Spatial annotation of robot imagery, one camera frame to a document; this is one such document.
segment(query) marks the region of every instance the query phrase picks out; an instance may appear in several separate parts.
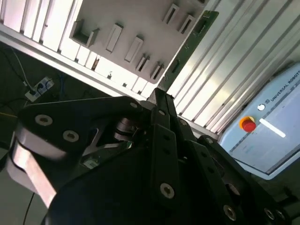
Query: white panel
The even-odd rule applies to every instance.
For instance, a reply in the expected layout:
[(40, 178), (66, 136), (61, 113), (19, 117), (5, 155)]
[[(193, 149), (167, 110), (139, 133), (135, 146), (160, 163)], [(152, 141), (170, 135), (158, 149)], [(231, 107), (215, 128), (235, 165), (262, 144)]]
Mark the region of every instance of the white panel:
[(126, 84), (127, 89), (132, 89), (135, 81), (137, 80), (137, 75), (129, 72), (128, 70), (114, 64), (113, 62), (101, 57), (95, 72), (107, 77), (111, 74), (111, 80), (118, 83), (119, 85)]
[(69, 19), (66, 25), (65, 32), (62, 37), (62, 41), (59, 46), (59, 50), (61, 50), (61, 54), (66, 56), (71, 60), (75, 60), (76, 55), (78, 53), (80, 45), (69, 38), (71, 33), (71, 29), (73, 23), (75, 22), (77, 15), (79, 13), (80, 7), (82, 5), (83, 0), (76, 0), (73, 9), (70, 12)]
[(36, 42), (40, 41), (42, 31), (44, 29), (44, 22), (47, 16), (48, 7), (50, 4), (50, 0), (41, 0), (41, 1), (42, 2), (38, 10), (37, 22), (33, 34), (33, 40), (35, 40)]
[(4, 25), (20, 31), (26, 0), (6, 0)]
[(256, 46), (249, 50), (249, 55), (246, 56), (245, 59), (240, 60), (238, 63), (239, 66), (230, 72), (228, 81), (224, 84), (222, 89), (216, 93), (215, 97), (209, 101), (209, 104), (200, 113), (195, 123), (200, 126), (206, 125), (216, 110), (229, 98), (234, 89), (244, 81), (247, 75), (252, 74), (251, 70), (253, 70), (253, 66), (260, 64), (261, 61), (268, 56), (268, 50), (274, 49), (282, 40), (282, 36), (284, 37), (288, 34), (289, 30), (287, 29), (298, 16), (297, 12), (299, 10), (300, 5), (294, 2), (288, 6), (279, 18), (274, 18), (274, 25), (270, 27)]
[(27, 0), (26, 16), (23, 18), (21, 29), (24, 30), (24, 35), (32, 38), (34, 26), (38, 17), (38, 9), (42, 0)]
[(139, 91), (142, 92), (146, 84), (147, 81), (139, 77), (139, 79), (137, 79), (135, 85), (133, 86), (132, 91), (134, 91), (135, 93), (138, 93)]
[(152, 84), (152, 83), (147, 83), (144, 90), (142, 90), (141, 95), (145, 98), (148, 98), (150, 96), (150, 94), (152, 93), (152, 91), (157, 87), (157, 85)]
[[(284, 5), (284, 1), (269, 1), (268, 4), (262, 9), (261, 13), (255, 17), (255, 20), (250, 24), (247, 30), (243, 33), (239, 40), (236, 42), (235, 39), (231, 40), (234, 43), (230, 52), (226, 55), (227, 60), (222, 61), (221, 64), (216, 63), (215, 65), (209, 66), (202, 75), (211, 76), (211, 78), (204, 84), (201, 90), (196, 96), (192, 95), (187, 98), (188, 102), (193, 99), (192, 103), (188, 106), (186, 111), (183, 113), (183, 117), (188, 120), (194, 119), (206, 101), (214, 93), (215, 90), (220, 86), (222, 81), (230, 73), (231, 70), (239, 63), (239, 60), (244, 57), (245, 51), (251, 48), (256, 39), (259, 37), (261, 32), (267, 27), (272, 20), (274, 13), (277, 13), (279, 9)], [(195, 93), (198, 91), (198, 87), (193, 87), (191, 92)]]
[(53, 6), (46, 20), (43, 45), (57, 51), (62, 38), (73, 0), (53, 0)]
[(86, 68), (92, 69), (96, 58), (97, 58), (97, 54), (94, 52), (90, 52), (85, 64)]
[(84, 66), (88, 60), (89, 55), (90, 55), (90, 50), (83, 46), (80, 46), (76, 59), (78, 59), (79, 64)]

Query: cable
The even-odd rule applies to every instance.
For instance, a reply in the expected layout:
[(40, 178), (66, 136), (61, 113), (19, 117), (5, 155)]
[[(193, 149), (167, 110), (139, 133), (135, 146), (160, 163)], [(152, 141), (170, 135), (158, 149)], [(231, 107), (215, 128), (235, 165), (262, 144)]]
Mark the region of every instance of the cable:
[(12, 71), (14, 72), (14, 74), (15, 74), (22, 82), (24, 82), (24, 80), (21, 78), (21, 76), (18, 75), (18, 73), (16, 72), (15, 67), (14, 67), (13, 64), (11, 63), (11, 61), (10, 61), (9, 57), (6, 55), (6, 53), (5, 53), (4, 51), (2, 51), (1, 49), (0, 49), (0, 52), (1, 52), (1, 53), (4, 55), (4, 57), (6, 58), (8, 64), (10, 65)]
[(11, 49), (13, 50), (13, 53), (14, 53), (15, 57), (17, 58), (18, 62), (19, 62), (19, 65), (20, 65), (20, 67), (21, 67), (21, 69), (22, 69), (22, 72), (23, 72), (23, 75), (24, 75), (24, 78), (25, 78), (25, 81), (26, 81), (27, 85), (30, 87), (30, 89), (31, 89), (32, 91), (34, 91), (34, 89), (32, 88), (32, 86), (29, 84), (29, 82), (28, 82), (28, 80), (27, 80), (25, 71), (24, 71), (23, 66), (22, 66), (22, 64), (21, 64), (21, 62), (20, 62), (19, 57), (18, 57), (17, 54), (15, 53), (14, 49), (13, 49), (13, 48), (11, 48)]
[(60, 75), (60, 101), (61, 101), (63, 92), (64, 92), (64, 79), (63, 79), (62, 75)]
[(3, 112), (0, 112), (0, 115), (18, 118), (17, 116), (14, 116), (14, 115), (11, 115), (11, 114), (7, 114), (7, 113), (3, 113)]
[(28, 211), (29, 211), (29, 208), (30, 208), (30, 205), (31, 205), (31, 202), (32, 202), (33, 197), (34, 197), (34, 193), (32, 194), (31, 199), (30, 199), (30, 201), (29, 201), (29, 204), (28, 204), (28, 206), (27, 206), (27, 210), (26, 210), (26, 213), (25, 213), (25, 216), (24, 216), (24, 220), (23, 220), (23, 225), (25, 225), (26, 217), (27, 217), (27, 214), (28, 214)]

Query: slot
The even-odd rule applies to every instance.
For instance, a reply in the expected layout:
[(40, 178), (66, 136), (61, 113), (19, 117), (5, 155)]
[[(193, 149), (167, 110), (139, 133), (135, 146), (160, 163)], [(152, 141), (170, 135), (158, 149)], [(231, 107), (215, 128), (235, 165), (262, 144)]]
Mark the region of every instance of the slot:
[(133, 62), (133, 60), (135, 59), (137, 53), (139, 52), (139, 50), (141, 49), (143, 45), (143, 40), (141, 40), (138, 37), (135, 37), (126, 57), (125, 57), (125, 61), (131, 63)]
[(183, 22), (181, 28), (179, 29), (179, 32), (181, 34), (184, 34), (194, 20), (195, 18), (193, 16), (188, 15), (185, 21)]
[(195, 32), (200, 34), (202, 30), (205, 28), (207, 21), (205, 19), (201, 19), (198, 25), (195, 28)]
[(143, 55), (143, 57), (141, 58), (140, 63), (137, 66), (136, 70), (139, 71), (139, 72), (142, 72), (147, 67), (149, 60), (150, 60), (149, 57), (146, 58), (146, 56)]
[(112, 31), (106, 42), (106, 50), (109, 51), (110, 53), (113, 52), (113, 49), (117, 44), (117, 41), (121, 35), (122, 30), (123, 28), (120, 25), (114, 24)]
[(157, 64), (157, 66), (155, 67), (155, 69), (152, 73), (152, 79), (153, 80), (156, 80), (156, 78), (158, 77), (158, 75), (160, 74), (160, 72), (162, 71), (163, 68), (164, 68), (163, 65)]
[(175, 4), (172, 4), (171, 7), (169, 8), (167, 14), (165, 15), (165, 18), (164, 18), (164, 22), (166, 24), (169, 24), (173, 21), (174, 17), (176, 16), (176, 14), (178, 13), (178, 9), (179, 7), (176, 6)]
[(179, 60), (175, 60), (172, 65), (170, 66), (170, 68), (172, 69), (172, 74), (174, 74), (176, 72), (176, 70), (178, 69), (180, 65), (180, 61)]

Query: floor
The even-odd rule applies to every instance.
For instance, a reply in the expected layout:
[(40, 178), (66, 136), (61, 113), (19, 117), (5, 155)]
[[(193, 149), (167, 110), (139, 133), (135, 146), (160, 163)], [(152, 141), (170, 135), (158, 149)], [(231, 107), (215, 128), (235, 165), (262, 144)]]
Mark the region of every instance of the floor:
[[(31, 58), (22, 52), (18, 52), (16, 50), (16, 54), (22, 63), (28, 82), (32, 86), (42, 80), (45, 76), (52, 78), (54, 81), (54, 86), (34, 103), (107, 97), (107, 94), (63, 74), (57, 69)], [(11, 136), (15, 128), (16, 118), (4, 115), (3, 113), (16, 116), (17, 112), (25, 105), (30, 104), (30, 102), (24, 100), (24, 94), (28, 90), (22, 82), (24, 78), (21, 67), (18, 64), (12, 49), (2, 43), (0, 43), (0, 76), (0, 148), (6, 148), (9, 146)], [(63, 93), (61, 92), (61, 79), (63, 80)], [(300, 199), (299, 171), (300, 160), (296, 161), (293, 165), (288, 167), (271, 181), (262, 180), (258, 177), (254, 177), (254, 179), (257, 180), (258, 183), (262, 185), (262, 187), (266, 189), (276, 201), (281, 201), (286, 198), (286, 194), (283, 191), (284, 187), (288, 187), (293, 195)], [(300, 205), (287, 208), (291, 215), (299, 213), (299, 209)]]

